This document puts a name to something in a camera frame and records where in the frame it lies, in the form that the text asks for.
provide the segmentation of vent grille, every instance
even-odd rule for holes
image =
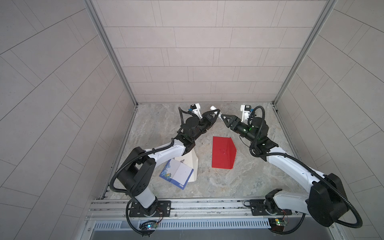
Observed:
[[[146,220],[139,222],[132,220],[138,227]],[[268,218],[237,218],[237,219],[164,219],[157,230],[186,230],[186,229],[235,229],[235,228],[271,228]],[[96,221],[94,229],[106,230],[130,230],[127,221],[106,220]]]

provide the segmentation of marble floor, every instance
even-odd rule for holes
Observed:
[[[177,135],[180,127],[178,107],[188,110],[193,103],[141,104],[138,107],[127,144],[124,148],[119,166],[124,162],[133,148],[140,146],[151,149],[170,142]],[[292,154],[287,139],[272,109],[271,103],[247,103],[252,107],[262,105],[265,108],[265,120],[269,126],[268,137],[279,144],[288,154]],[[232,114],[241,118],[241,103],[201,103],[201,113],[209,111],[214,105],[224,114]],[[212,138],[231,137],[237,154],[233,169],[212,168]],[[239,135],[225,126],[221,120],[201,135],[195,146],[199,158],[197,180],[189,182],[184,190],[159,177],[164,164],[157,167],[152,175],[149,188],[158,198],[178,197],[243,197],[264,196],[275,188],[289,192],[304,193],[305,190],[290,176],[274,165],[260,158],[252,157],[240,140]],[[116,187],[122,187],[117,180]],[[123,193],[113,193],[110,199],[126,199]]]

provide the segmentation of blue notebook cover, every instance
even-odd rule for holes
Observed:
[[[171,159],[168,160],[159,177],[184,190],[192,173],[193,168],[175,159]]]

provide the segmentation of gray tiled wall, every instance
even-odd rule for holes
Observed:
[[[272,101],[325,1],[93,4],[144,103]]]
[[[277,104],[302,160],[343,181],[363,219],[343,227],[356,240],[384,238],[383,12],[381,0],[339,0]]]
[[[133,108],[81,0],[0,1],[0,238],[75,236]]]

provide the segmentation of red folded box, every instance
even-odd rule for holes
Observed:
[[[212,147],[212,167],[232,169],[236,157],[236,147],[230,137],[214,137]]]

